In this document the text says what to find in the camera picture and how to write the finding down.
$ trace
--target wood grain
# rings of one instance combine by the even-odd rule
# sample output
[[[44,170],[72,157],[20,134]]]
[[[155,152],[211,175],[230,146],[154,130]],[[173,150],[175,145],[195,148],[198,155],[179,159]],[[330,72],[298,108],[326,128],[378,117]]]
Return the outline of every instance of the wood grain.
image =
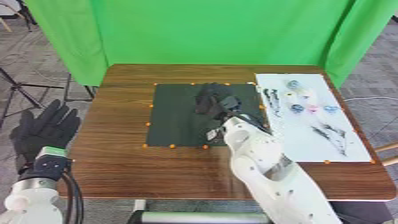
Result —
[[[152,83],[244,83],[253,73],[322,74],[314,66],[113,65],[106,72],[70,150],[74,177],[92,198],[250,199],[228,170],[228,149],[148,147],[145,122]],[[388,200],[395,188],[338,93],[370,163],[301,163],[330,200]]]

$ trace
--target green backdrop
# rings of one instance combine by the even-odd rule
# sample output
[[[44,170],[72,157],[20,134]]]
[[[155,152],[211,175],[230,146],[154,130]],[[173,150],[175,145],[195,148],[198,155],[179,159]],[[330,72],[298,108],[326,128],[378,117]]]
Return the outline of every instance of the green backdrop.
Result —
[[[79,84],[115,63],[317,65],[346,79],[395,0],[26,0]]]

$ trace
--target black mat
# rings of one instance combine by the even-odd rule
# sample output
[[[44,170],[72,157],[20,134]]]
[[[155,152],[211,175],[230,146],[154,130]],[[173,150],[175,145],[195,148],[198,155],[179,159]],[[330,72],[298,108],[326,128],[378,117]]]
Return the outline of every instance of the black mat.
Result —
[[[230,85],[234,96],[241,100],[241,112],[260,121],[259,96],[248,84]],[[195,95],[200,85],[157,84],[152,99],[150,126],[145,144],[148,146],[202,146],[205,132],[219,126],[219,121],[195,114]]]

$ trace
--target pink object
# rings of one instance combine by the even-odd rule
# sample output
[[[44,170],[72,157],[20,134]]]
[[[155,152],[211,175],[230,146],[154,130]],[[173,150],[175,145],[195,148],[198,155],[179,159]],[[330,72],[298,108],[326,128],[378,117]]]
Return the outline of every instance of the pink object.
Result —
[[[319,110],[319,107],[317,107],[317,106],[314,106],[314,105],[308,105],[308,106],[306,106],[306,111],[308,111],[310,113],[315,113],[317,110]]]

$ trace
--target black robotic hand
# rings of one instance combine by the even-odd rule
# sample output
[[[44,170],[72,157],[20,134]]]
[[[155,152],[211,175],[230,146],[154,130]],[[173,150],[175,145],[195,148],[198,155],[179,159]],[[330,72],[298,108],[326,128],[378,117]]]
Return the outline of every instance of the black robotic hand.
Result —
[[[35,161],[44,146],[65,148],[76,134],[79,118],[76,109],[68,110],[54,100],[36,118],[29,111],[22,111],[19,126],[10,132],[10,141],[15,151],[15,169],[20,174]]]
[[[232,95],[230,87],[205,83],[195,96],[195,113],[205,114],[221,120],[228,111],[239,110],[239,99]]]

